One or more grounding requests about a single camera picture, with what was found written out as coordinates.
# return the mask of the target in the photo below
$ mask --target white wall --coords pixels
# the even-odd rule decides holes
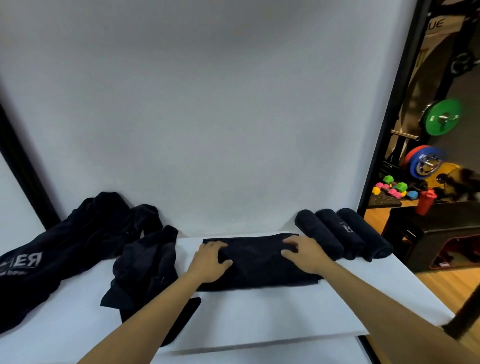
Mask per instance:
[[[415,3],[4,0],[0,85],[62,217],[276,231],[358,206]]]
[[[0,201],[0,255],[3,255],[31,242],[45,229],[2,155]]]

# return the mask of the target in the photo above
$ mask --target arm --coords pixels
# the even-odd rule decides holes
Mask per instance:
[[[175,320],[202,283],[219,279],[232,261],[218,263],[221,242],[200,245],[188,268],[175,283],[95,346],[79,364],[148,364]]]
[[[292,236],[298,253],[282,255],[301,270],[323,276],[347,303],[393,364],[478,363],[442,329],[408,310],[332,261],[314,239]]]

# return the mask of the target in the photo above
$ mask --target right hand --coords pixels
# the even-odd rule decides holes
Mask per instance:
[[[283,242],[295,245],[299,251],[294,253],[290,250],[282,250],[283,257],[292,261],[306,273],[321,275],[321,267],[333,262],[322,247],[312,238],[294,235],[286,238]]]

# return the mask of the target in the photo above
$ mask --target wooden floor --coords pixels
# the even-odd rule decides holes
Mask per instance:
[[[403,206],[415,206],[417,201],[404,201]],[[365,220],[375,230],[382,233],[390,215],[389,208],[367,210]],[[425,284],[452,312],[456,313],[473,290],[480,284],[480,268],[451,270],[441,272],[419,273],[417,277]],[[382,363],[388,363],[385,355],[374,341],[369,338]],[[462,344],[480,357],[480,320],[463,337]]]

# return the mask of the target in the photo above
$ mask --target black cloth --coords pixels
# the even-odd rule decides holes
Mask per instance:
[[[393,246],[355,211],[349,208],[343,208],[338,210],[337,214],[345,220],[353,231],[365,242],[361,256],[367,262],[371,262],[372,259],[386,258],[393,253]]]
[[[117,193],[86,199],[68,218],[0,257],[0,333],[57,290],[60,281],[122,252],[141,231],[158,227],[155,207],[130,209]]]
[[[125,245],[122,255],[113,265],[115,279],[100,305],[119,309],[122,322],[125,322],[175,282],[178,279],[175,270],[177,234],[177,229],[166,226]],[[200,298],[189,300],[162,346],[176,338],[200,301]]]
[[[215,238],[208,242],[223,241],[228,247],[220,249],[218,262],[231,259],[233,265],[219,280],[202,284],[199,291],[228,291],[274,286],[306,286],[318,283],[322,277],[308,274],[281,255],[282,250],[296,251],[283,240],[292,234],[277,234],[254,238]]]
[[[315,239],[332,260],[343,257],[343,245],[313,212],[300,211],[295,218],[295,225],[309,238]]]
[[[354,260],[361,256],[365,242],[334,210],[329,208],[317,211],[315,216],[335,235],[343,245],[343,257]]]

